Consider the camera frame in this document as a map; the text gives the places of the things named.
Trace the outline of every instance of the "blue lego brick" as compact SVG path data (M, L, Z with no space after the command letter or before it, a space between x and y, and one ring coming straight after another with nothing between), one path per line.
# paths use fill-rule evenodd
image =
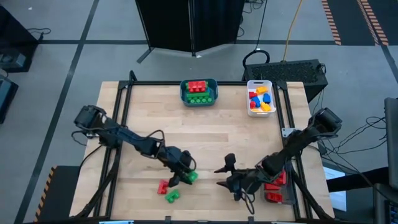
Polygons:
M258 108L258 107L261 106L260 99L259 99L257 96L251 98L251 100L254 101L254 102L256 103L256 108Z
M265 102L265 103L270 103L271 102L271 97L267 93L265 93L262 96L262 101Z

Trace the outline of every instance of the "yellow cable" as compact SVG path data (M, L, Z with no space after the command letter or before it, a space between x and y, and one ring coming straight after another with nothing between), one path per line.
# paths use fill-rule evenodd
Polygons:
M300 8L301 8L301 4L302 4L302 3L303 3L303 0L300 0L300 3L298 4L297 10L296 10L296 14L294 14L294 18L293 18L292 24L290 25L289 33L287 34L287 40L286 40L286 45L285 45L284 58L282 59L282 61L284 61L285 58L286 58L286 52L287 52L287 46L289 45L290 33L292 32L292 28L293 28L293 26L294 26L294 22L296 21L297 14L299 13L299 10L300 10Z

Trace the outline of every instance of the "white bin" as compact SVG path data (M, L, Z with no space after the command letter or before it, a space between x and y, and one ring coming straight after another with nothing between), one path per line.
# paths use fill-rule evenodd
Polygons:
M269 106L271 107L271 111L265 112L265 111L261 110L261 107L260 107L260 108L257 108L257 109L260 110L261 112L255 112L255 111L252 111L250 109L251 100L249 98L249 92L250 91L256 92L256 89L258 87L262 87L262 86L265 86L268 89L267 94L271 98L271 102L269 103ZM270 82L268 80L250 80L250 81L248 81L247 88L248 88L248 90L246 92L246 101L247 101L246 105L247 105L247 108L248 108L248 115L249 116L252 116L252 117L267 117L267 116L269 116L269 115L271 115L272 113L275 112L276 107L274 106L274 95L272 94L272 82ZM260 99L260 102L262 102L262 95L258 96L258 98Z

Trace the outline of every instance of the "blue bin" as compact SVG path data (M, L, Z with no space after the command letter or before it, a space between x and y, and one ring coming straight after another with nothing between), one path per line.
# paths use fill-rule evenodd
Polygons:
M188 82L194 82L194 81L206 81L208 82L208 89L210 91L210 98L213 100L210 103L189 103L187 99L187 86L186 84ZM181 100L184 103L185 106L189 107L197 107L197 106L211 106L213 105L218 97L218 87L217 87L217 81L212 79L212 78L202 78L202 79L197 79L197 80L184 80L180 84L180 96Z

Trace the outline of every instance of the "orange striped tape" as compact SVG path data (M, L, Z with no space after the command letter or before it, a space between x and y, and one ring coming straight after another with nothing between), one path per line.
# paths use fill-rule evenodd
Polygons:
M333 39L337 45L341 45L340 35L338 33L335 20L333 19L333 15L331 14L329 4L327 0L322 0L323 10L325 11L326 18L328 19L328 23L330 26L331 33L333 35Z
M359 7L361 8L361 10L363 11L364 14L364 18L367 21L368 25L371 23L372 25L370 26L372 35L374 35L374 37L377 35L379 37L379 39L381 40L381 43L383 45L389 45L388 43L388 38L386 37L382 27L380 26L380 23L376 17L376 15L373 13L372 7L369 4L368 0L357 0ZM376 44L379 44L379 40L375 40L374 41Z
M56 168L57 168L57 166L51 167L49 176L47 177L47 181L45 182L45 185L44 185L43 194L42 194L42 196L40 198L39 206L37 207L36 214L35 214L33 222L38 222L39 221L40 214L42 213L42 209L43 209L43 206L44 206L45 197L47 196L47 192L49 191L49 186L51 184L51 178L53 177L54 171L55 171Z

